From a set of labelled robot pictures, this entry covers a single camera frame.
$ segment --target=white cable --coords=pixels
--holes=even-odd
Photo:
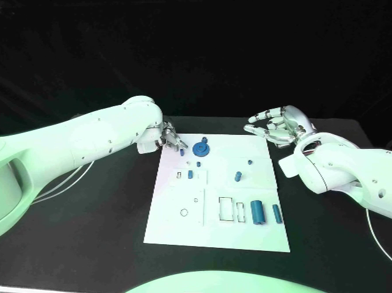
[[[40,203],[40,201],[44,201],[44,200],[48,200],[50,198],[56,197],[58,194],[61,194],[67,189],[70,189],[70,187],[77,183],[77,181],[81,179],[83,175],[86,174],[86,172],[89,171],[89,168],[92,167],[93,165],[93,162],[90,163],[90,165],[87,166],[87,169],[84,170],[83,174],[79,176],[77,180],[70,184],[70,186],[61,190],[60,192],[57,192],[54,195],[34,201],[31,204],[35,204],[35,203]]]
[[[369,224],[370,233],[372,233],[373,239],[375,239],[375,241],[376,241],[376,244],[377,244],[377,246],[379,246],[382,252],[385,253],[386,257],[387,257],[387,258],[390,259],[390,261],[392,261],[392,257],[387,255],[386,251],[383,250],[383,248],[382,248],[382,246],[380,246],[380,244],[379,244],[379,241],[377,241],[377,239],[376,239],[375,233],[373,233],[372,224],[370,224],[370,219],[369,219],[369,210],[367,210],[367,209],[366,209],[366,218],[367,218],[367,224]]]
[[[61,185],[64,184],[64,182],[74,176],[74,174],[79,172],[80,168],[83,166],[79,166],[76,169],[74,169],[74,172],[70,174],[70,176],[44,193],[41,194],[40,196],[35,197],[34,200],[40,199],[41,197],[44,197],[48,193],[51,193],[51,191],[57,190]]]

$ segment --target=blue object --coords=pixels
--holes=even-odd
[[[275,221],[278,224],[282,223],[282,219],[281,219],[281,215],[279,215],[279,209],[276,204],[272,205],[272,209],[273,209],[273,215],[275,215]]]
[[[262,208],[262,202],[259,200],[250,201],[250,216],[253,218],[253,224],[265,224],[265,214]]]
[[[242,177],[242,172],[237,172],[237,173],[234,174],[234,178],[233,178],[233,179],[234,179],[236,181],[239,181],[240,177]]]
[[[194,154],[197,157],[204,157],[204,156],[209,154],[209,146],[207,146],[207,143],[204,143],[204,142],[197,142],[197,143],[193,145],[193,154]]]

